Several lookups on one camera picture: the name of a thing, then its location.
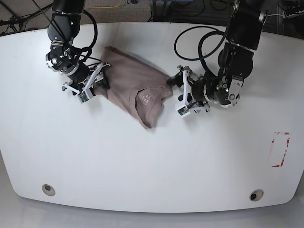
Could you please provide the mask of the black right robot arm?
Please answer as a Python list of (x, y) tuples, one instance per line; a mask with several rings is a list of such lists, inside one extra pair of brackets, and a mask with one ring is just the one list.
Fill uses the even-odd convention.
[[(102, 87), (105, 91), (110, 86), (105, 75), (109, 63), (97, 60), (92, 66), (86, 65), (91, 57), (98, 38), (97, 23), (94, 17), (84, 9), (83, 0), (55, 0), (52, 5), (52, 19), (47, 33), (51, 41), (50, 52), (46, 55), (48, 68), (69, 78), (62, 86), (62, 91), (69, 90), (81, 103), (95, 96), (93, 86)], [(93, 40), (87, 47), (73, 46), (74, 38), (80, 31), (81, 14), (85, 14), (93, 23)]]

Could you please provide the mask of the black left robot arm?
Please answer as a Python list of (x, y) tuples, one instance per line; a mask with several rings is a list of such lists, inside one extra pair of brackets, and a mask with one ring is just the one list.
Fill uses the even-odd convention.
[(253, 69), (267, 9), (262, 0), (236, 0), (229, 9), (224, 32), (212, 28), (198, 43), (198, 58), (204, 74), (194, 73), (188, 66), (178, 66), (179, 72), (167, 84), (183, 87), (175, 105), (181, 117), (191, 112), (210, 111), (210, 103), (228, 108), (240, 99), (244, 80)]

